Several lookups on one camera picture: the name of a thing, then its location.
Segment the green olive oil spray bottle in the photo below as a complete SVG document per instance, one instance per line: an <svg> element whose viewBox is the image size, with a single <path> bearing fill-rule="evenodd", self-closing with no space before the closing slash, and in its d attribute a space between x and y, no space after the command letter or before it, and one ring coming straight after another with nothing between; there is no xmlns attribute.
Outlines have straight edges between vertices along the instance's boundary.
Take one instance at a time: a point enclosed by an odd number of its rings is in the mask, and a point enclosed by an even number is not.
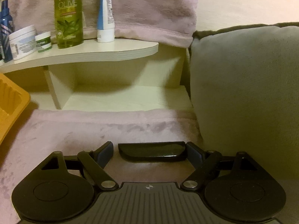
<svg viewBox="0 0 299 224"><path fill-rule="evenodd" d="M82 0L54 0L56 43L60 49L83 43Z"/></svg>

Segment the grey-green pillow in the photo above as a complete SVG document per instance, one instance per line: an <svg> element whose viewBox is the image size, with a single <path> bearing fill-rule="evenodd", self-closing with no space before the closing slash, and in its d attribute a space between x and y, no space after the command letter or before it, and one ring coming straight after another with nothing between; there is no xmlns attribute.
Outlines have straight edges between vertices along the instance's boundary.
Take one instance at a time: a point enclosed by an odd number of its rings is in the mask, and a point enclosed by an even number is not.
<svg viewBox="0 0 299 224"><path fill-rule="evenodd" d="M204 147L248 152L275 178L298 179L298 23L197 31L191 101Z"/></svg>

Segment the pink hanging towel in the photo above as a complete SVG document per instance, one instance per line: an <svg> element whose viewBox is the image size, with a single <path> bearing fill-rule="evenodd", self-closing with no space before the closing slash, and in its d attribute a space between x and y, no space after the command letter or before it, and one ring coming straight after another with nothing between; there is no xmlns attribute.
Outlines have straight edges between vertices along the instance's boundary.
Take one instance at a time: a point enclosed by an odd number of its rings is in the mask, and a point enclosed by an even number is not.
<svg viewBox="0 0 299 224"><path fill-rule="evenodd" d="M196 29L198 0L112 0L117 38L187 48ZM16 29L34 25L55 37L54 0L8 0Z"/></svg>

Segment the blue and white tube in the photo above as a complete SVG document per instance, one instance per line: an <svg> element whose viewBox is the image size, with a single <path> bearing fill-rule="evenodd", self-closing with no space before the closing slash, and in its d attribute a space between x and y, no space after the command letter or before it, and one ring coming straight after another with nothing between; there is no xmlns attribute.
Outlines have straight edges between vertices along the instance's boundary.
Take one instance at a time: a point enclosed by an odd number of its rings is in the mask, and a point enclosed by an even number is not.
<svg viewBox="0 0 299 224"><path fill-rule="evenodd" d="M115 39L115 21L112 0L100 0L97 20L97 42L110 43Z"/></svg>

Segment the orange plastic tray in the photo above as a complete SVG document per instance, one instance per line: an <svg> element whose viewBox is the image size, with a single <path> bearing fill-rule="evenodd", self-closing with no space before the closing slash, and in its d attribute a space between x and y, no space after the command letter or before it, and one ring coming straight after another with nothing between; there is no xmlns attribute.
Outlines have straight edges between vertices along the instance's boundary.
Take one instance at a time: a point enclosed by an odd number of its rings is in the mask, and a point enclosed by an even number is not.
<svg viewBox="0 0 299 224"><path fill-rule="evenodd" d="M1 73L0 86L0 139L1 143L28 106L30 94Z"/></svg>

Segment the dark blue spray bottle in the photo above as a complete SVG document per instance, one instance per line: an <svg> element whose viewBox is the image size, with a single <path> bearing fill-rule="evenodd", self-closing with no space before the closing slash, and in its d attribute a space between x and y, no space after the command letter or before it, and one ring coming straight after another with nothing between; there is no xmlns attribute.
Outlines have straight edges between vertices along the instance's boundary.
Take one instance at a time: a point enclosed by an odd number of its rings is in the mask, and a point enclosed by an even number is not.
<svg viewBox="0 0 299 224"><path fill-rule="evenodd" d="M13 59L10 49L9 35L14 32L13 18L10 15L8 0L1 2L1 47L2 58L4 62L9 62Z"/></svg>

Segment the small white cream jar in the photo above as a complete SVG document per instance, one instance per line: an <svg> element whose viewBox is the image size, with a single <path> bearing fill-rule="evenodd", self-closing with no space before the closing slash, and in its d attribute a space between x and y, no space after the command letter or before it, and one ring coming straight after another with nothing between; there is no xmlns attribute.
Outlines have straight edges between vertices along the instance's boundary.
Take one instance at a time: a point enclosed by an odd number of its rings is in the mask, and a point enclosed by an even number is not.
<svg viewBox="0 0 299 224"><path fill-rule="evenodd" d="M52 48L50 31L36 35L35 40L36 40L36 49L39 53L50 50Z"/></svg>

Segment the black glossy hair clip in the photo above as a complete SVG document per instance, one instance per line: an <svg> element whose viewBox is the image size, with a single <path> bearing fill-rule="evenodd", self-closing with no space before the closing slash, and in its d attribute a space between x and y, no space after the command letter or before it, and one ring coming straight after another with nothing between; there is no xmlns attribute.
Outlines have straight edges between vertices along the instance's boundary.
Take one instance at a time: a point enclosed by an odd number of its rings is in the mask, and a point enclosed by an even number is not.
<svg viewBox="0 0 299 224"><path fill-rule="evenodd" d="M185 142L121 143L122 158L132 162L179 162L186 160Z"/></svg>

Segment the large white cream jar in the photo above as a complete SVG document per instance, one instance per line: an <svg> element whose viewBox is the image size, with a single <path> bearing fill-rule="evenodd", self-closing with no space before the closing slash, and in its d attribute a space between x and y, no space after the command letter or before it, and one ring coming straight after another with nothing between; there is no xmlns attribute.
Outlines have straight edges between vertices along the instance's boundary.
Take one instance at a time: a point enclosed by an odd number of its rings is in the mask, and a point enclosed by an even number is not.
<svg viewBox="0 0 299 224"><path fill-rule="evenodd" d="M9 35L13 60L20 60L36 51L36 29L33 25L19 29Z"/></svg>

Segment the cream wooden corner shelf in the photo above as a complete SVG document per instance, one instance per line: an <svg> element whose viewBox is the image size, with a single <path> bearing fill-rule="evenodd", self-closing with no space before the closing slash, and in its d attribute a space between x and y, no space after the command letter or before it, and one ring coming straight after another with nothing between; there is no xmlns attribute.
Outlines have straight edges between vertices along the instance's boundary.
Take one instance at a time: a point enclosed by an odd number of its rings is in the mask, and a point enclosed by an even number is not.
<svg viewBox="0 0 299 224"><path fill-rule="evenodd" d="M94 39L1 62L1 73L43 110L192 111L181 83L187 51L149 41Z"/></svg>

